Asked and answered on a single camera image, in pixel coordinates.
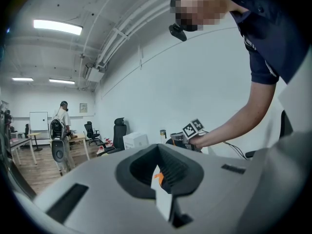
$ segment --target dark navy shirt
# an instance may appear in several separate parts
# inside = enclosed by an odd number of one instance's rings
[[[250,55],[252,81],[288,83],[309,48],[296,23],[271,0],[232,0],[249,11],[231,12]]]

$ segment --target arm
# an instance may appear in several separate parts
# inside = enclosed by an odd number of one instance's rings
[[[266,85],[252,82],[247,104],[222,126],[204,136],[196,136],[190,140],[198,148],[211,146],[223,141],[240,137],[256,127],[273,99],[276,84]]]

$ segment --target white box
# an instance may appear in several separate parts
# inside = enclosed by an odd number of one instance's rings
[[[134,147],[146,146],[148,145],[147,136],[146,134],[133,132],[123,137],[123,144],[125,146],[125,150]]]

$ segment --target white shirt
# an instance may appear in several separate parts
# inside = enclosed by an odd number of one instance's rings
[[[64,109],[60,108],[56,117],[60,120],[63,121],[63,123],[65,124],[65,126],[70,126],[71,122],[70,122],[70,118],[68,115],[68,112],[65,111]]]

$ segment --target white board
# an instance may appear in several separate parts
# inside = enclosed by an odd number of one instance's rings
[[[31,131],[47,131],[48,127],[48,112],[30,112],[29,123]]]

